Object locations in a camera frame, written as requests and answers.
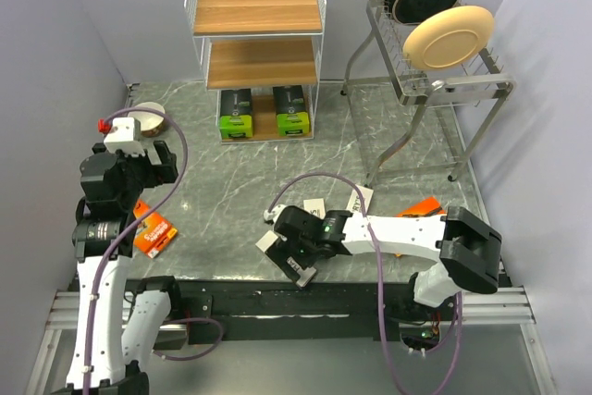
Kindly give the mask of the white Harry's box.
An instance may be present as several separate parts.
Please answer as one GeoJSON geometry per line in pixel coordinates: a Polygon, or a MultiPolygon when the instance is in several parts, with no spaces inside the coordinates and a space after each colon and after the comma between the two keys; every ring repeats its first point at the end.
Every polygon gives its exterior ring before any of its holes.
{"type": "Polygon", "coordinates": [[[323,198],[307,199],[303,201],[303,208],[311,215],[324,219],[326,216],[325,201],[323,198]]]}
{"type": "Polygon", "coordinates": [[[298,288],[305,288],[315,277],[317,270],[298,258],[293,241],[286,240],[269,230],[255,246],[298,288]]]}
{"type": "Polygon", "coordinates": [[[351,192],[346,209],[352,213],[361,213],[362,207],[364,207],[368,211],[373,194],[374,191],[372,189],[357,185],[357,190],[351,192]]]}

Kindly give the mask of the orange gillette pack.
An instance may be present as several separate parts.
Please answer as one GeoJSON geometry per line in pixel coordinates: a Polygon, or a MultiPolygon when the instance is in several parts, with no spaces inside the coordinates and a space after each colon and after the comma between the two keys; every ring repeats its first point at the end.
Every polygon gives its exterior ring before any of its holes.
{"type": "Polygon", "coordinates": [[[399,212],[396,217],[429,217],[445,214],[446,211],[443,209],[440,202],[434,196],[430,196],[402,212],[399,212]]]}
{"type": "Polygon", "coordinates": [[[178,230],[157,212],[148,215],[136,228],[134,246],[154,259],[178,235],[178,230]]]}

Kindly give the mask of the Gillette Labs razor box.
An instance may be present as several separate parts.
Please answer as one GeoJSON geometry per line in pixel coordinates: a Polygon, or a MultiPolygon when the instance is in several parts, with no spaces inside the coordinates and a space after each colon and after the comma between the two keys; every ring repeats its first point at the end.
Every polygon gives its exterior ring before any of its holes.
{"type": "Polygon", "coordinates": [[[280,136],[302,136],[310,131],[310,117],[301,85],[272,89],[280,136]]]}
{"type": "Polygon", "coordinates": [[[221,91],[218,128],[223,139],[253,136],[253,98],[250,89],[221,91]]]}

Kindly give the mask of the metal dish rack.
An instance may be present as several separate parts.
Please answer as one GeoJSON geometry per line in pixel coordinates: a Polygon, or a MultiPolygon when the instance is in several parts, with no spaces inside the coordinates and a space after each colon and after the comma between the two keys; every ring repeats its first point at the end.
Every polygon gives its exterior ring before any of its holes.
{"type": "Polygon", "coordinates": [[[371,43],[376,43],[388,72],[382,80],[389,83],[391,93],[390,100],[380,106],[381,110],[389,112],[397,106],[407,106],[414,110],[408,129],[381,153],[377,153],[371,142],[371,116],[366,110],[368,100],[361,93],[361,88],[366,81],[354,80],[350,73],[344,75],[340,93],[347,97],[352,117],[362,120],[354,127],[363,150],[365,186],[375,185],[388,174],[384,165],[396,153],[407,151],[406,147],[415,133],[426,127],[425,116],[429,109],[475,105],[491,100],[494,105],[464,150],[458,152],[451,150],[443,156],[443,167],[450,172],[449,181],[456,180],[462,174],[471,154],[491,126],[495,116],[512,94],[515,88],[513,77],[500,70],[487,45],[472,58],[452,68],[440,70],[413,68],[401,51],[406,38],[419,24],[403,25],[396,22],[387,11],[384,0],[367,0],[365,12],[370,31],[352,54],[346,69],[351,70],[363,51],[371,43]]]}

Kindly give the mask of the white wire wooden shelf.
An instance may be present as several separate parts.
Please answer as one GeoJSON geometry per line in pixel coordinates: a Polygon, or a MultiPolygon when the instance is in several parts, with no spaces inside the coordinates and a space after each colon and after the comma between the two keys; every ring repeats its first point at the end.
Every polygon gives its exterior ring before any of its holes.
{"type": "Polygon", "coordinates": [[[216,98],[215,125],[224,143],[307,140],[315,114],[325,39],[327,0],[184,0],[204,88],[216,98]],[[310,117],[302,136],[278,134],[272,89],[301,85],[310,117]],[[223,139],[222,90],[250,89],[253,136],[223,139]]]}

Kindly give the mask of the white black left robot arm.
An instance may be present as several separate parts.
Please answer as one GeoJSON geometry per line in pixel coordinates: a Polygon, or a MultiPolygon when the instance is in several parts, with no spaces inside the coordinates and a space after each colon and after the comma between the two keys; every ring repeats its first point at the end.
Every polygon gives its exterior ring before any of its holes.
{"type": "Polygon", "coordinates": [[[125,286],[136,228],[133,214],[142,192],[178,186],[184,172],[163,141],[153,144],[158,164],[107,151],[100,142],[80,164],[83,196],[72,233],[80,297],[75,349],[62,394],[146,394],[149,358],[163,322],[177,320],[184,301],[171,276],[146,278],[130,318],[123,318],[125,286]]]}

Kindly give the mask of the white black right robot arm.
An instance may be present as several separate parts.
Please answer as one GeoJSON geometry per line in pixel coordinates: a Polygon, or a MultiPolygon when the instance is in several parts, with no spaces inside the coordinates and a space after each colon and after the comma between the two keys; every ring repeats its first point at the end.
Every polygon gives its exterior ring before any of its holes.
{"type": "Polygon", "coordinates": [[[494,294],[500,286],[502,237],[463,207],[432,216],[365,216],[331,210],[324,217],[279,205],[265,215],[272,223],[257,248],[297,287],[316,274],[315,263],[337,255],[402,254],[430,261],[410,278],[406,312],[426,319],[460,291],[494,294]]]}

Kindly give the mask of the red floral ceramic bowl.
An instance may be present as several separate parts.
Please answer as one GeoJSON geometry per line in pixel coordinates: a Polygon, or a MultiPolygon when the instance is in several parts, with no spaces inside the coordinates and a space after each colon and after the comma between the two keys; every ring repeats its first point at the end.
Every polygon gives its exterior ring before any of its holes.
{"type": "MultiPolygon", "coordinates": [[[[144,102],[136,105],[136,108],[146,108],[151,110],[165,113],[164,107],[156,102],[144,102]]],[[[143,111],[134,111],[129,113],[130,117],[136,119],[141,126],[141,134],[143,137],[155,137],[157,136],[166,126],[165,119],[160,115],[154,113],[148,113],[143,111]]]]}

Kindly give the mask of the beige plate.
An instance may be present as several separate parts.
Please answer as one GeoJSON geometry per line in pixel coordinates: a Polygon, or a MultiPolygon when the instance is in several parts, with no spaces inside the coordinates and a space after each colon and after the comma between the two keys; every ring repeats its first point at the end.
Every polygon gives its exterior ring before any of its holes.
{"type": "Polygon", "coordinates": [[[462,64],[484,49],[495,19],[481,6],[456,6],[426,19],[406,38],[402,55],[421,70],[440,70],[462,64]]]}

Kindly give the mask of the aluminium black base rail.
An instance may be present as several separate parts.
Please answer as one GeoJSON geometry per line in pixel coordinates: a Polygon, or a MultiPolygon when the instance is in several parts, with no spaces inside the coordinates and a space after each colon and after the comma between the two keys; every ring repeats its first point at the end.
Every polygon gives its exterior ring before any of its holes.
{"type": "MultiPolygon", "coordinates": [[[[165,296],[165,319],[179,327],[191,344],[222,340],[377,339],[377,286],[372,283],[314,283],[298,289],[287,282],[182,280],[168,277],[131,280],[125,285],[122,319],[149,314],[143,294],[165,296]]],[[[453,298],[431,308],[412,301],[405,284],[384,286],[388,339],[399,339],[405,328],[418,330],[458,325],[518,325],[521,327],[541,392],[554,394],[556,385],[542,348],[537,344],[535,318],[524,289],[505,278],[494,294],[466,292],[462,310],[453,298]]]]}

